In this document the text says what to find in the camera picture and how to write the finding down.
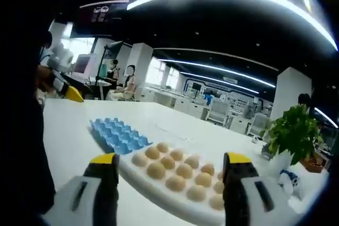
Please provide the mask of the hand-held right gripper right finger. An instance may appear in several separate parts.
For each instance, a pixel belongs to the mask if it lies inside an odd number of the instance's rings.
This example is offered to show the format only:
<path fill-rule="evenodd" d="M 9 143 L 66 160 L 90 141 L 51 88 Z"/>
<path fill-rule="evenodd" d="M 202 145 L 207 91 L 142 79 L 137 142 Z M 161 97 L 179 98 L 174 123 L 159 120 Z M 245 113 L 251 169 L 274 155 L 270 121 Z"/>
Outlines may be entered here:
<path fill-rule="evenodd" d="M 259 176 L 252 161 L 226 152 L 222 170 L 225 225 L 291 225 L 291 208 L 282 189 Z"/>

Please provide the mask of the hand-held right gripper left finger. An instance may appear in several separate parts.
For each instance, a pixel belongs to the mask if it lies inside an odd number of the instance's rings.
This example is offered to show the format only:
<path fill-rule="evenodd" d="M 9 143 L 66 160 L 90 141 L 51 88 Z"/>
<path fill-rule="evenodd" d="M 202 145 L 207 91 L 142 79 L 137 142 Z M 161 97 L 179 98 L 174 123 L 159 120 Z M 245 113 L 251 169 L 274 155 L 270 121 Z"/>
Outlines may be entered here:
<path fill-rule="evenodd" d="M 116 225 L 119 160 L 116 153 L 93 158 L 83 175 L 75 176 L 55 194 L 42 216 L 47 225 Z"/>

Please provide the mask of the person's left hand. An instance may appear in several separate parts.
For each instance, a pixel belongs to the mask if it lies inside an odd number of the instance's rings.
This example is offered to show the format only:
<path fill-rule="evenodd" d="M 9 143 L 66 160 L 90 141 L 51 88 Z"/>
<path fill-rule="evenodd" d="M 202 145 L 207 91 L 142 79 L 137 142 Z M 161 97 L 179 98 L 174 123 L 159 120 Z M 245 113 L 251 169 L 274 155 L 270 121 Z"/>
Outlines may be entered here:
<path fill-rule="evenodd" d="M 52 92 L 53 85 L 51 81 L 52 71 L 49 67 L 38 65 L 35 84 L 43 92 Z"/>

